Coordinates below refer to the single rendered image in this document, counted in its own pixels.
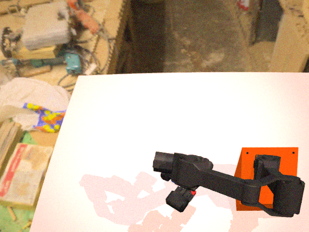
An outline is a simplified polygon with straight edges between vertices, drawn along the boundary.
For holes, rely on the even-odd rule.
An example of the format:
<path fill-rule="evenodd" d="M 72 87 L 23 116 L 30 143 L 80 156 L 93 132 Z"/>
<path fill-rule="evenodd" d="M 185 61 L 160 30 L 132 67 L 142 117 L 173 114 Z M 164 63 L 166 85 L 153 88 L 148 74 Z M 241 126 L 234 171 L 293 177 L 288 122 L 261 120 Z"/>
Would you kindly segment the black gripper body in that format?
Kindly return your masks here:
<path fill-rule="evenodd" d="M 209 160 L 209 168 L 213 169 L 213 163 Z M 166 197 L 166 204 L 179 211 L 180 213 L 185 210 L 185 208 L 189 204 L 189 198 L 192 195 L 191 191 L 195 192 L 197 187 L 184 189 L 182 187 L 179 188 L 179 192 L 171 191 L 169 195 Z"/>

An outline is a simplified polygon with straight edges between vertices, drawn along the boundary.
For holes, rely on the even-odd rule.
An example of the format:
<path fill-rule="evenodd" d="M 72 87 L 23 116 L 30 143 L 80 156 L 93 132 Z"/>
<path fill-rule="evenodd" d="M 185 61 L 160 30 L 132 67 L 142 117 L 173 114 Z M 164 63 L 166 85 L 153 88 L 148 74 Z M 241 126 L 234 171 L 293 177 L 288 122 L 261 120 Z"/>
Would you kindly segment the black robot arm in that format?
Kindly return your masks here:
<path fill-rule="evenodd" d="M 281 157 L 258 154 L 253 162 L 254 178 L 241 179 L 209 168 L 209 159 L 184 153 L 155 152 L 154 172 L 161 173 L 165 181 L 189 189 L 202 186 L 246 206 L 259 207 L 273 217 L 292 218 L 300 214 L 305 182 L 293 175 L 282 174 Z M 273 193 L 273 208 L 259 202 L 262 186 Z"/>

